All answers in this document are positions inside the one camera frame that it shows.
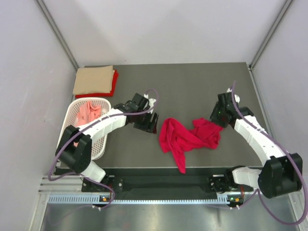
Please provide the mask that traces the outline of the crimson t shirt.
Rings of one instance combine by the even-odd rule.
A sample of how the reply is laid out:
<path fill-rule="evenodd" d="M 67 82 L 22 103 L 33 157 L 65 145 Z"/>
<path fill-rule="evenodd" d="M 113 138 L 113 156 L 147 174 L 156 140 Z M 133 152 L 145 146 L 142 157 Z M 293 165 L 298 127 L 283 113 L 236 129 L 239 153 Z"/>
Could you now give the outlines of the crimson t shirt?
<path fill-rule="evenodd" d="M 185 153 L 194 149 L 216 149 L 223 128 L 200 118 L 192 121 L 193 129 L 184 127 L 178 120 L 168 118 L 163 122 L 159 144 L 164 153 L 171 152 L 181 174 L 186 173 Z"/>

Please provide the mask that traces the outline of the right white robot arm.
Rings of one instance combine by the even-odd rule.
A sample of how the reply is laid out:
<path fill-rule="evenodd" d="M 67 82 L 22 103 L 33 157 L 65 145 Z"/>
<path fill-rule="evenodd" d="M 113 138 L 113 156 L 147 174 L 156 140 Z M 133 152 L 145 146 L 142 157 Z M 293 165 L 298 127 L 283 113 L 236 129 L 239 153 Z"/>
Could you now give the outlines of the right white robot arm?
<path fill-rule="evenodd" d="M 219 94 L 210 121 L 222 128 L 231 126 L 238 132 L 257 154 L 262 169 L 244 166 L 228 169 L 225 186 L 234 191 L 247 185 L 259 189 L 269 199 L 301 190 L 302 182 L 291 164 L 295 162 L 301 171 L 303 161 L 300 155 L 291 154 L 288 159 L 284 151 L 267 138 L 252 111 L 248 107 L 239 107 L 238 102 L 238 96 L 232 96 L 231 91 Z"/>

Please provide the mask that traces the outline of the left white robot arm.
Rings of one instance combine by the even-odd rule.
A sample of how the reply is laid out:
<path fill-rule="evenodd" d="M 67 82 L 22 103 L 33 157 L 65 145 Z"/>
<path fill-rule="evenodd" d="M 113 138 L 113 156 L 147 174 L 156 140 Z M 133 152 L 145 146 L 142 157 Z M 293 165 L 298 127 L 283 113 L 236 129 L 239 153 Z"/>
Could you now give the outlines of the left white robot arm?
<path fill-rule="evenodd" d="M 128 124 L 155 134 L 158 114 L 153 110 L 156 105 L 157 99 L 149 98 L 147 94 L 135 94 L 132 100 L 115 105 L 92 122 L 76 127 L 67 126 L 58 142 L 56 160 L 69 167 L 71 174 L 78 174 L 92 181 L 97 190 L 106 190 L 109 179 L 106 172 L 91 158 L 93 146 L 99 139 Z"/>

